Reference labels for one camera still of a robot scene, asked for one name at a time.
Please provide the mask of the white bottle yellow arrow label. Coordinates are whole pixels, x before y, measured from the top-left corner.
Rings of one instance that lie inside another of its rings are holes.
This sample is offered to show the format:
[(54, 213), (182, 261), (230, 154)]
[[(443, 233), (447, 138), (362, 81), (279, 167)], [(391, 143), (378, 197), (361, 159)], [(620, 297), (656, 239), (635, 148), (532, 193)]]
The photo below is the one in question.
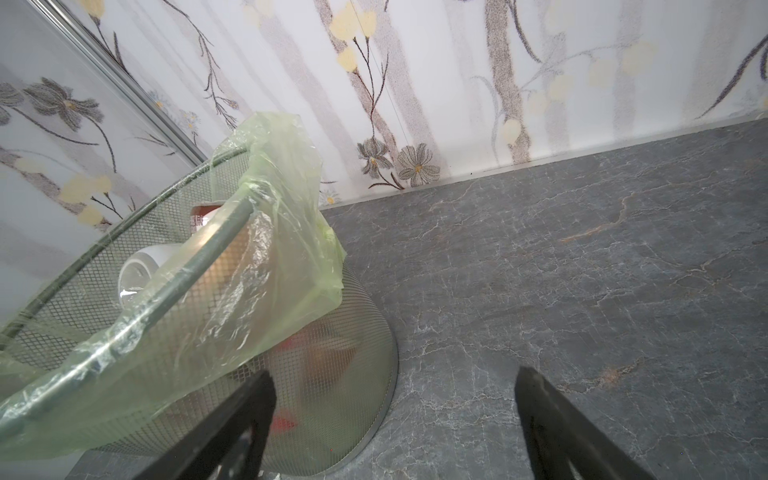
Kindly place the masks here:
[(180, 244), (153, 245), (131, 255), (121, 267), (118, 276), (117, 293), (120, 306), (128, 306), (180, 247)]

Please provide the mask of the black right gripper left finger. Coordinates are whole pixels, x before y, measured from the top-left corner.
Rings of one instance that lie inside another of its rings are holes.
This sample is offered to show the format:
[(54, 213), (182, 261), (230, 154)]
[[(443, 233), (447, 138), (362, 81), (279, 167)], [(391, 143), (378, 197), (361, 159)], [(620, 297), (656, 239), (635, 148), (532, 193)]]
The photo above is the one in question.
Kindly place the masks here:
[(269, 372), (250, 377), (139, 479), (256, 479), (276, 408)]

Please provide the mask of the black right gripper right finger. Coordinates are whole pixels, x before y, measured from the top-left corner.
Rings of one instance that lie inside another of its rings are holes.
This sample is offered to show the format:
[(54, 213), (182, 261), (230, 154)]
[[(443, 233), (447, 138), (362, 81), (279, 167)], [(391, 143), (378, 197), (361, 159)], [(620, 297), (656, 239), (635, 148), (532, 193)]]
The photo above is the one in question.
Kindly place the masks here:
[(652, 477), (534, 368), (519, 368), (514, 392), (536, 479)]

